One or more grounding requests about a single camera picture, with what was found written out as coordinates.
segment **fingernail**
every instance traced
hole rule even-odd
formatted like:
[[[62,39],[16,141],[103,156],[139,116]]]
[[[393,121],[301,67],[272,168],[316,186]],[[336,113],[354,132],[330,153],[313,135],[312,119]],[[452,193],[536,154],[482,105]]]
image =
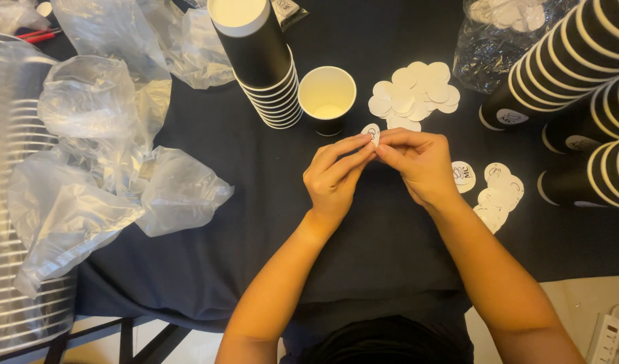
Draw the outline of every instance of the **fingernail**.
[[[379,157],[383,157],[384,155],[386,155],[386,145],[377,146],[377,149],[375,149],[375,153],[377,153]]]

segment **stack of paper cups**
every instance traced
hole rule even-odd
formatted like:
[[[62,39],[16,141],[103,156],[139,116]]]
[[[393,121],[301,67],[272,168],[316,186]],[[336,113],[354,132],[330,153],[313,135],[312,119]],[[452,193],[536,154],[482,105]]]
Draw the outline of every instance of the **stack of paper cups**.
[[[509,71],[479,110],[503,130],[555,112],[619,77],[619,0],[582,0]]]
[[[537,187],[553,205],[619,207],[619,140],[543,172]]]
[[[543,128],[543,143],[553,152],[594,149],[619,139],[619,79],[584,98],[574,110]]]
[[[303,114],[291,49],[269,0],[209,0],[208,12],[240,87],[260,118],[275,129]]]

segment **floor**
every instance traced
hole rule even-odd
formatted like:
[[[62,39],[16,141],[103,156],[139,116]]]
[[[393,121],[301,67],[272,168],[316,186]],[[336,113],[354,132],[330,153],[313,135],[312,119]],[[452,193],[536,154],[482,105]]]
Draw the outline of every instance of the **floor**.
[[[608,313],[619,304],[619,277],[582,278],[542,283],[559,317],[582,355],[586,355],[598,313]],[[76,323],[75,330],[83,330],[115,319],[91,317]],[[501,364],[496,347],[482,319],[472,308],[466,314],[469,335],[476,347],[475,362]],[[161,329],[163,321],[152,321],[135,328],[135,353],[141,350]],[[67,351],[64,363],[116,364],[119,362],[119,334]],[[166,364],[210,364],[215,360],[221,334],[193,331],[168,356]]]

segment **black tablecloth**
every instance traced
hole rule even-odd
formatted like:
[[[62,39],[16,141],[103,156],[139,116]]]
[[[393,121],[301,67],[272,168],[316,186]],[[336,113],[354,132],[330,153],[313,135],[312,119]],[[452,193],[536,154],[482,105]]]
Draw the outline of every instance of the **black tablecloth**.
[[[156,145],[181,148],[235,186],[206,226],[157,238],[135,225],[80,266],[77,313],[153,315],[221,331],[241,293],[310,207],[302,173],[316,149],[370,122],[373,85],[411,62],[446,62],[463,20],[458,0],[299,0],[310,14],[286,31],[300,76],[334,65],[347,70],[358,96],[344,132],[326,138],[303,119],[275,130],[259,120],[236,82],[193,90],[173,78],[172,100]],[[61,60],[73,49],[62,36],[42,46]],[[452,160],[482,175],[491,162],[523,180],[525,195],[496,236],[538,281],[619,275],[619,211],[560,209],[538,194],[543,170],[569,156],[549,152],[541,122],[491,131],[478,120],[485,95],[462,94],[458,111],[434,112],[423,130],[449,138]],[[464,194],[476,205],[480,178]],[[457,271],[425,211],[400,176],[373,162],[354,203],[307,280],[290,327],[327,332],[351,321],[404,313],[419,318],[469,306]]]

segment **person's right hand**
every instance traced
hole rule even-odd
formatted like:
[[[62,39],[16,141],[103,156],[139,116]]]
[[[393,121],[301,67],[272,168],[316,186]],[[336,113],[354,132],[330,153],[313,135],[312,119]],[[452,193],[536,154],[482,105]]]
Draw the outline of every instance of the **person's right hand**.
[[[433,207],[461,198],[446,136],[404,128],[384,130],[375,152],[400,172],[409,194],[421,206]]]

